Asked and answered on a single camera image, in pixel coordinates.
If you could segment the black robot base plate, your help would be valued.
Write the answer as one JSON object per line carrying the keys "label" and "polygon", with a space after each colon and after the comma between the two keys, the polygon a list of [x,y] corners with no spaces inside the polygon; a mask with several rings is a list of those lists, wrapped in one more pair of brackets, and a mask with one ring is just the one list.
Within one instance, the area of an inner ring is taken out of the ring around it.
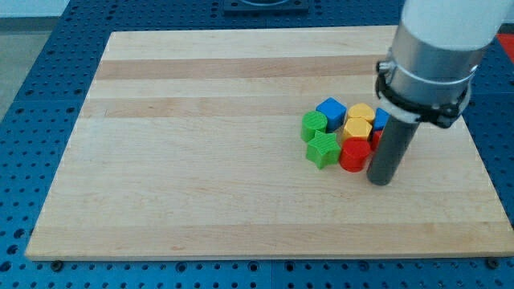
{"label": "black robot base plate", "polygon": [[309,0],[224,0],[224,14],[308,12]]}

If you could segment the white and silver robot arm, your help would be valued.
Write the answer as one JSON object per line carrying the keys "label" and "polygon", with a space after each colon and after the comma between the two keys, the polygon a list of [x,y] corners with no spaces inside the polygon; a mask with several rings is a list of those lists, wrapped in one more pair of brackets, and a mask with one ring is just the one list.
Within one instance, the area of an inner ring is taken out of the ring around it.
{"label": "white and silver robot arm", "polygon": [[385,59],[376,93],[407,124],[451,126],[468,106],[471,81],[513,0],[409,0]]}

